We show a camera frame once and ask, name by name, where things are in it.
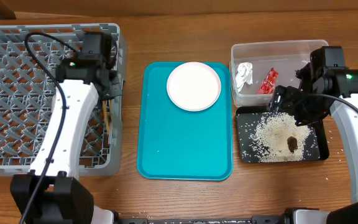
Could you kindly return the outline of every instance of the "red packet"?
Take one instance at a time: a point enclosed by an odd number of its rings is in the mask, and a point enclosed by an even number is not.
[[[271,94],[274,92],[276,78],[278,77],[278,72],[273,68],[267,74],[265,80],[262,82],[257,94]]]

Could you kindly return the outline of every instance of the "wooden table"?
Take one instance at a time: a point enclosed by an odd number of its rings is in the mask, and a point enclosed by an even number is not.
[[[358,11],[213,14],[0,21],[0,25],[115,22],[128,46],[122,106],[121,169],[112,177],[82,177],[95,204],[121,217],[224,218],[279,215],[286,207],[335,210],[350,204],[350,180],[339,132],[324,122],[330,157],[324,162],[244,164],[234,136],[234,170],[222,182],[149,180],[136,168],[142,80],[155,61],[230,61],[234,44],[324,39],[344,48],[347,66],[358,68]],[[0,177],[0,223],[17,223],[20,213]]]

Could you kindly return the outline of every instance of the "teal cutting board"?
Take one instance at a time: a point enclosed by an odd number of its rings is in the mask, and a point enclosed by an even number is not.
[[[224,180],[233,170],[230,73],[205,63],[221,80],[210,108],[185,111],[170,100],[167,80],[184,62],[154,62],[144,72],[137,169],[149,179]]]

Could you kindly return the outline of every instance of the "white crumpled tissue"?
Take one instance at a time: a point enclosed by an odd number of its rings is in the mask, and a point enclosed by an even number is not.
[[[240,63],[236,75],[237,91],[240,92],[244,83],[252,84],[252,64],[249,62]]]

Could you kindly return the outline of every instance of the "round plate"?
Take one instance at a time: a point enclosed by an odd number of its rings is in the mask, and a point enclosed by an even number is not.
[[[187,111],[201,111],[212,106],[221,94],[221,87],[218,74],[199,62],[177,66],[167,82],[169,98]]]

